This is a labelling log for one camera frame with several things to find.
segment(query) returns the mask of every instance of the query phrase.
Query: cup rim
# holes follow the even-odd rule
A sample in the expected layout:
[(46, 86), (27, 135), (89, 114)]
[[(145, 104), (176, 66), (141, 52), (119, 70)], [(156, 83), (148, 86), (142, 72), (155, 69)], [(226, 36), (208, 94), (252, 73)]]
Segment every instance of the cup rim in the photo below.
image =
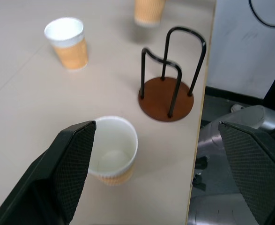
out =
[(126, 119), (122, 118), (122, 117), (119, 117), (119, 116), (103, 116), (103, 117), (99, 117), (97, 119), (95, 119), (96, 121), (96, 125), (97, 125), (97, 122), (99, 121), (102, 121), (102, 120), (119, 120), (119, 121), (122, 121), (124, 123), (126, 123), (133, 131), (134, 133), (134, 137), (135, 137), (135, 151), (134, 151), (134, 154), (132, 156), (132, 158), (130, 159), (130, 161), (128, 163), (126, 163), (123, 167), (115, 170), (115, 171), (111, 171), (111, 172), (96, 172), (92, 169), (89, 168), (89, 173), (90, 174), (93, 174), (95, 176), (101, 176), (101, 177), (111, 177), (111, 176), (117, 176), (117, 175), (121, 175), (122, 173), (121, 172), (125, 172), (124, 169), (126, 168), (129, 168), (133, 162), (134, 162), (134, 159), (135, 159), (135, 156), (136, 156), (136, 153), (137, 153), (137, 149), (138, 149), (138, 137), (137, 137), (137, 133), (136, 133), (136, 130), (134, 128), (134, 126)]
[[(51, 37), (46, 33), (46, 31), (49, 29), (49, 27), (50, 27), (51, 25), (53, 25), (53, 23), (57, 22), (58, 20), (65, 20), (65, 19), (76, 20), (77, 22), (79, 22), (79, 23), (81, 24), (81, 29), (78, 31), (78, 33), (77, 33), (76, 35), (74, 35), (74, 36), (72, 36), (72, 37), (69, 37), (69, 38), (60, 38), (60, 39), (58, 39), (58, 38), (51, 38)], [(49, 22), (49, 23), (46, 25), (46, 27), (45, 27), (45, 29), (44, 29), (44, 35), (46, 36), (47, 39), (52, 40), (52, 41), (67, 41), (67, 40), (70, 40), (70, 39), (72, 39), (72, 38), (74, 38), (74, 37), (80, 35), (80, 34), (83, 32), (83, 27), (84, 27), (83, 22), (82, 22), (81, 20), (79, 20), (78, 18), (75, 18), (75, 17), (61, 17), (61, 18), (58, 18), (58, 19), (55, 19), (55, 20)]]

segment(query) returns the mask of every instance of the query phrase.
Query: black metal rod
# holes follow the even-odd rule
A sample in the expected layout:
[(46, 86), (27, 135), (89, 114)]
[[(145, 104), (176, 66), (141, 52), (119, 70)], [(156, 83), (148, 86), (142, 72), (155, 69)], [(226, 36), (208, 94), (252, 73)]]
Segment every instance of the black metal rod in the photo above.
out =
[(162, 68), (161, 80), (164, 80), (164, 78), (165, 78), (165, 69), (166, 69), (166, 65), (167, 65), (166, 62), (167, 62), (167, 54), (168, 54), (168, 51), (169, 51), (169, 45), (170, 45), (170, 37), (171, 37), (171, 33), (174, 32), (175, 30), (188, 32), (188, 33), (196, 36), (202, 43), (202, 52), (201, 52), (201, 55), (200, 55), (198, 66), (196, 68), (195, 74), (193, 76), (192, 84), (191, 84), (189, 92), (187, 94), (188, 96), (191, 96), (191, 95), (193, 95), (193, 88), (194, 88), (195, 83), (198, 79), (198, 75), (199, 75), (201, 66), (203, 64), (205, 54), (206, 54), (206, 42), (205, 42), (204, 38), (202, 37), (202, 35), (197, 33), (194, 30), (191, 30), (191, 29), (188, 29), (188, 28), (185, 28), (185, 27), (173, 27), (172, 29), (170, 29), (169, 32), (166, 35), (166, 40), (165, 40), (164, 59), (163, 59), (163, 68)]
[(167, 60), (163, 60), (161, 58), (159, 58), (158, 56), (154, 55), (148, 48), (143, 48), (143, 50), (141, 51), (141, 99), (144, 98), (144, 86), (145, 86), (145, 56), (146, 54), (148, 54), (153, 60), (169, 65), (173, 68), (175, 68), (178, 71), (178, 75), (177, 75), (177, 82), (176, 82), (176, 87), (173, 93), (173, 97), (171, 99), (171, 106), (170, 106), (170, 110), (169, 113), (167, 114), (168, 117), (172, 117), (173, 115), (173, 111), (175, 108), (175, 103), (176, 103), (176, 99), (177, 99), (177, 95), (179, 92), (179, 87), (181, 84), (181, 79), (182, 79), (182, 70), (180, 68), (180, 66), (172, 61), (167, 61)]

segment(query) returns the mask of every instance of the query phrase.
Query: floor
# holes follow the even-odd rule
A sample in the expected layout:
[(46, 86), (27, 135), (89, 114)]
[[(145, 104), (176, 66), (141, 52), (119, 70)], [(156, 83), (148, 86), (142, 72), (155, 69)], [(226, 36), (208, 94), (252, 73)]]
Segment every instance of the floor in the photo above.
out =
[[(233, 104), (240, 104), (244, 107), (249, 106), (225, 98), (205, 95), (201, 125), (204, 126), (220, 116), (230, 113)], [(193, 187), (191, 197), (239, 192), (226, 157), (210, 156), (208, 167), (202, 172), (201, 176), (202, 182), (206, 184), (206, 191)]]

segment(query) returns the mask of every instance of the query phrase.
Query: table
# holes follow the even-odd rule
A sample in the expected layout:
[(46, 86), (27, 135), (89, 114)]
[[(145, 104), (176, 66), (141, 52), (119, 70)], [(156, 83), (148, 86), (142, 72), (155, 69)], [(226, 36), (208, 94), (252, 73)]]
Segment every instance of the table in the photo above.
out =
[[(133, 0), (0, 0), (0, 205), (60, 130), (117, 115), (138, 134), (134, 175), (118, 187), (88, 175), (71, 224), (186, 223), (208, 54), (192, 111), (164, 123), (138, 105), (141, 50), (148, 46), (163, 56), (166, 33), (177, 25), (197, 30), (209, 44), (214, 7), (214, 0), (167, 1), (161, 26), (148, 30), (134, 25)], [(62, 67), (43, 34), (62, 16), (80, 18), (85, 26), (89, 63), (77, 72)], [(172, 35), (169, 59), (181, 65), (188, 85), (200, 52), (195, 37)], [(146, 80), (161, 71), (147, 58)], [(167, 68), (166, 75), (176, 77), (176, 71)]]

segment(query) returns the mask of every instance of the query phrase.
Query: wooden round base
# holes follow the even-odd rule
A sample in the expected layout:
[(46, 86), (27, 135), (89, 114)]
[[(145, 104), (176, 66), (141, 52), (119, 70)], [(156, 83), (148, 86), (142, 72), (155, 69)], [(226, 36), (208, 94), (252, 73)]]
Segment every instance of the wooden round base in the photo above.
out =
[(189, 87), (181, 82), (174, 112), (171, 118), (168, 112), (171, 99), (174, 94), (177, 80), (166, 77), (164, 81), (160, 77), (151, 79), (145, 83), (144, 98), (141, 99), (141, 90), (138, 94), (139, 105), (151, 118), (164, 122), (172, 122), (186, 117), (193, 107), (193, 96), (188, 96)]

